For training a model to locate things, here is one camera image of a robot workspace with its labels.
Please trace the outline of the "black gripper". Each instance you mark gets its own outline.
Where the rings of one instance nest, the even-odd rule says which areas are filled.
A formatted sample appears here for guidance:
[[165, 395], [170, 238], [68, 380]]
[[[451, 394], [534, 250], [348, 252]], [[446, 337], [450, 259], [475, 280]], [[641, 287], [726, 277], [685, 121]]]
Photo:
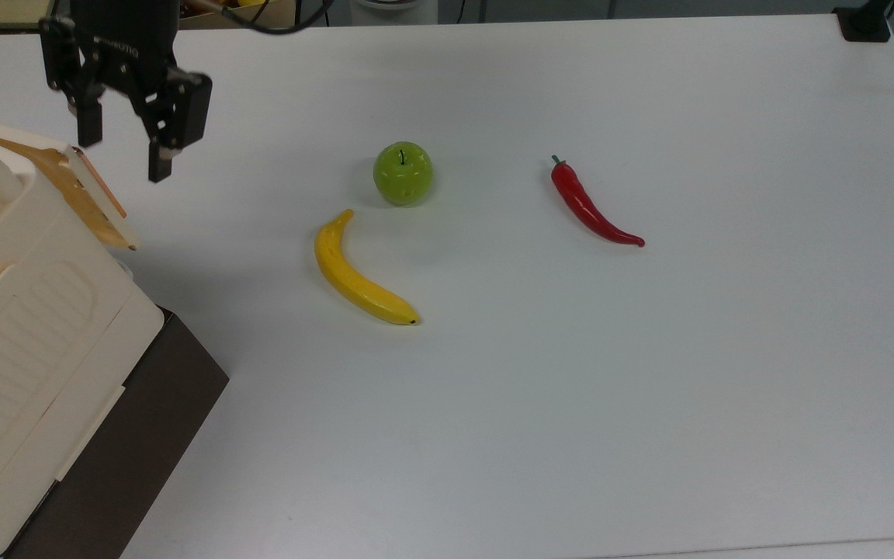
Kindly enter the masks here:
[[171, 175], [178, 153], [201, 141], [212, 99], [209, 75], [172, 68], [177, 29], [178, 1], [71, 1], [69, 16], [39, 21], [47, 86], [64, 93], [82, 148], [102, 141], [103, 84], [116, 88], [134, 78], [133, 107], [147, 132], [154, 183]]

